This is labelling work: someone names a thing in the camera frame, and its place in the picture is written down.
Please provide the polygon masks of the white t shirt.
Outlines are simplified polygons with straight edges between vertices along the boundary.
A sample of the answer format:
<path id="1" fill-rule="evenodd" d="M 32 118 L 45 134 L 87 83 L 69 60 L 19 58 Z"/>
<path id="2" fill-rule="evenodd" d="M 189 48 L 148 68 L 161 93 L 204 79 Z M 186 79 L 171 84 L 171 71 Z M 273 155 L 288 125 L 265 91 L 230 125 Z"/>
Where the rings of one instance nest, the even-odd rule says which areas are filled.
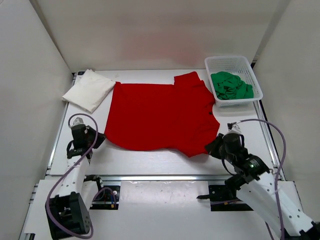
<path id="1" fill-rule="evenodd" d="M 115 81 L 87 69 L 62 96 L 62 100 L 92 114 L 115 85 Z"/>

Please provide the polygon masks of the red t shirt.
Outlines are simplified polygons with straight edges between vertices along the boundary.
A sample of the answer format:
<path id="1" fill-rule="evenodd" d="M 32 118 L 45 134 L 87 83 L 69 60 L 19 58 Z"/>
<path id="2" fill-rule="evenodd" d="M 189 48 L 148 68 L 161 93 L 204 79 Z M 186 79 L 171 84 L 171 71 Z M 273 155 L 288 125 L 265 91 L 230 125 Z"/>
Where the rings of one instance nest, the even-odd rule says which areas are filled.
<path id="1" fill-rule="evenodd" d="M 131 151 L 205 154 L 205 146 L 220 128 L 214 103 L 195 71 L 175 76 L 172 84 L 117 82 L 104 134 L 111 143 Z"/>

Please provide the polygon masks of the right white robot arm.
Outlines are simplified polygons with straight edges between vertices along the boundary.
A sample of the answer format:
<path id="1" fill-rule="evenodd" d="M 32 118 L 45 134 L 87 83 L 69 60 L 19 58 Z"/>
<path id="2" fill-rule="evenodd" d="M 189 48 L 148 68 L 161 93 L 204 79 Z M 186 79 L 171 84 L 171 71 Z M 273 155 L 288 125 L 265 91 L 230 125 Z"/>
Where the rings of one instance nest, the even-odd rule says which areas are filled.
<path id="1" fill-rule="evenodd" d="M 320 225 L 307 216 L 278 187 L 270 168 L 258 156 L 248 152 L 244 136 L 219 134 L 205 146 L 208 154 L 230 163 L 235 173 L 224 187 L 207 196 L 215 204 L 240 200 L 255 211 L 282 240 L 318 240 Z"/>

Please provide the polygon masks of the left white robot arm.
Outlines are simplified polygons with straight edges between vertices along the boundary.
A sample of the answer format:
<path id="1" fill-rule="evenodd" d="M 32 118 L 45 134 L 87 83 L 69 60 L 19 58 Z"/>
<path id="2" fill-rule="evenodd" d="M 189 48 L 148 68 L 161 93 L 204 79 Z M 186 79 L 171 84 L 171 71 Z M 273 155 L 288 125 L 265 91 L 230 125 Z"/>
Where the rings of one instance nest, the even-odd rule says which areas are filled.
<path id="1" fill-rule="evenodd" d="M 49 199 L 45 209 L 50 235 L 54 240 L 70 238 L 72 232 L 85 237 L 91 228 L 89 209 L 93 200 L 100 200 L 105 188 L 97 175 L 86 177 L 90 166 L 93 146 L 97 149 L 106 139 L 102 133 L 83 123 L 71 127 L 73 140 L 67 145 L 67 169 L 72 171 L 61 181 L 57 192 Z M 60 229 L 52 219 L 69 232 Z"/>

